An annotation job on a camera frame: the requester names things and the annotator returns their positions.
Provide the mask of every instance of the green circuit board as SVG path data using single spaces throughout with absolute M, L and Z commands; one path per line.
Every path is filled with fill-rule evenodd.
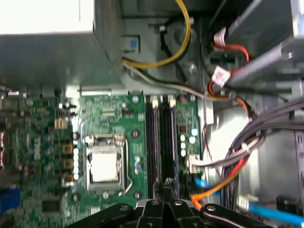
M 7 163 L 20 168 L 16 183 L 21 190 L 20 206 L 8 212 L 15 217 L 16 228 L 61 228 L 119 202 L 135 207 L 147 197 L 142 95 L 136 100 L 134 96 L 107 95 L 74 100 L 7 98 L 4 104 L 24 116 L 6 129 L 5 142 L 6 151 L 13 154 Z M 87 190 L 87 146 L 82 138 L 73 139 L 74 132 L 83 138 L 94 134 L 125 136 L 133 182 L 126 194 Z
M 179 98 L 176 102 L 177 137 L 180 143 L 185 143 L 186 154 L 200 154 L 200 118 L 198 116 L 198 102 L 195 97 Z
M 201 153 L 200 118 L 196 97 L 179 96 L 176 101 L 176 125 L 178 138 L 178 168 L 180 197 L 189 199 L 185 184 L 186 155 Z

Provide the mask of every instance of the screw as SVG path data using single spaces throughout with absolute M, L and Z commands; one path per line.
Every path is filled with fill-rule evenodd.
M 138 132 L 137 131 L 133 131 L 133 137 L 136 138 L 138 136 Z
M 215 207 L 214 206 L 207 206 L 207 210 L 208 211 L 215 211 Z
M 159 205 L 159 201 L 157 201 L 157 200 L 152 200 L 151 204 L 154 205 L 154 206 Z
M 175 204 L 176 206 L 180 206 L 180 205 L 182 205 L 182 202 L 179 201 L 179 200 L 177 200 L 177 201 L 174 202 L 174 204 Z
M 132 101 L 133 101 L 133 103 L 135 103 L 135 104 L 137 104 L 138 103 L 138 96 L 133 96 L 132 97 Z
M 191 96 L 190 96 L 190 100 L 191 100 L 191 101 L 195 101 L 195 100 L 196 100 L 195 95 L 191 95 Z
M 129 207 L 126 206 L 126 205 L 123 205 L 123 206 L 121 206 L 121 207 L 119 208 L 120 211 L 126 211 L 126 210 L 128 210 L 128 209 L 129 209 Z
M 73 196 L 73 200 L 74 200 L 75 202 L 78 201 L 78 196 L 77 196 L 76 194 Z

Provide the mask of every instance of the wire connector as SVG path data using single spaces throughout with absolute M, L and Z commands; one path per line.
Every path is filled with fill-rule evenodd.
M 237 205 L 239 208 L 244 209 L 244 210 L 249 210 L 249 200 L 244 197 L 239 195 L 237 198 Z
M 237 93 L 235 91 L 230 91 L 228 97 L 229 100 L 234 101 L 237 97 Z
M 225 47 L 225 35 L 226 35 L 226 27 L 222 28 L 219 32 L 217 32 L 214 37 L 213 41 L 216 45 Z
M 230 72 L 217 66 L 212 75 L 212 81 L 220 87 L 223 87 L 230 78 Z

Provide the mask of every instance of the capacitor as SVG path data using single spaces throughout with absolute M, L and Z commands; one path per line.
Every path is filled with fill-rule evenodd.
M 185 156 L 186 156 L 186 150 L 181 150 L 181 151 L 180 151 L 180 155 L 181 155 L 182 157 L 185 157 Z
M 78 154 L 74 154 L 74 155 L 73 155 L 73 160 L 74 160 L 74 161 L 77 161 L 78 159 L 79 159 Z
M 78 150 L 77 148 L 75 148 L 75 149 L 73 150 L 73 154 L 77 154 L 77 155 L 78 155 L 78 153 L 79 153 L 79 150 Z
M 74 167 L 73 173 L 79 173 L 79 168 L 78 167 Z
M 185 149 L 185 148 L 186 148 L 186 143 L 182 142 L 182 143 L 180 144 L 180 148 L 181 148 L 182 150 Z
M 140 164 L 136 164 L 135 171 L 134 171 L 135 174 L 138 175 L 141 169 L 142 169 L 142 166 Z
M 190 137 L 189 137 L 189 142 L 190 142 L 191 144 L 194 144 L 195 141 L 196 141 L 196 139 L 195 139 L 194 136 L 190 136 Z
M 192 128 L 192 129 L 191 129 L 191 134 L 192 134 L 193 136 L 197 136 L 197 135 L 199 134 L 198 129 Z
M 288 196 L 277 196 L 276 198 L 276 209 L 287 213 L 299 215 L 299 204 L 297 200 Z
M 73 178 L 74 178 L 74 180 L 78 180 L 79 179 L 79 174 L 78 173 L 74 173 Z
M 43 169 L 45 172 L 49 172 L 51 170 L 51 164 L 50 163 L 44 164 Z
M 184 135 L 184 134 L 181 134 L 181 135 L 180 135 L 180 141 L 183 142 L 183 141 L 185 141 L 185 140 L 186 140 L 185 135 Z
M 74 163 L 73 163 L 74 167 L 78 167 L 79 165 L 79 162 L 77 160 L 74 160 Z
M 135 157 L 134 157 L 134 162 L 135 162 L 135 164 L 136 164 L 136 163 L 139 163 L 140 161 L 141 161 L 140 157 L 138 157 L 138 156 L 135 156 Z
M 50 135 L 49 134 L 44 134 L 43 135 L 43 139 L 45 140 L 45 141 L 49 141 L 50 140 Z
M 51 148 L 51 147 L 49 147 L 49 146 L 45 146 L 45 147 L 43 148 L 43 153 L 44 153 L 45 155 L 50 155 L 52 152 L 53 152 L 53 148 Z

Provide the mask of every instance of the cable bundle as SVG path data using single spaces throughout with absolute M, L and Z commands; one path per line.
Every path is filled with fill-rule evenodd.
M 227 153 L 227 157 L 231 156 L 234 151 L 238 150 L 243 142 L 248 141 L 252 137 L 257 137 L 257 133 L 260 132 L 258 137 L 264 137 L 267 130 L 304 130 L 304 122 L 297 121 L 294 117 L 294 111 L 304 107 L 304 98 L 298 98 L 296 100 L 280 104 L 268 111 L 265 111 L 262 115 L 249 123 L 234 139 L 231 147 Z M 233 168 L 223 168 L 222 178 L 229 173 Z M 226 186 L 221 191 L 221 204 L 230 209 L 236 207 L 236 197 L 238 192 L 238 178 L 234 179 L 229 186 Z
M 242 146 L 244 143 L 251 147 L 252 143 L 258 139 L 261 141 L 267 130 L 297 130 L 304 131 L 304 122 L 294 119 L 294 111 L 304 107 L 304 98 L 298 98 L 296 100 L 280 104 L 276 107 L 265 111 L 262 115 L 250 122 L 234 139 L 231 147 L 226 155 L 226 160 L 235 156 L 235 152 L 244 149 Z M 192 202 L 197 208 L 201 207 L 199 201 L 214 192 L 221 189 L 221 205 L 235 209 L 236 197 L 238 193 L 238 174 L 245 165 L 249 158 L 249 155 L 241 159 L 237 165 L 233 164 L 229 167 L 223 166 L 221 181 L 208 188 L 203 188 L 204 192 L 201 194 L 195 194 L 191 196 Z

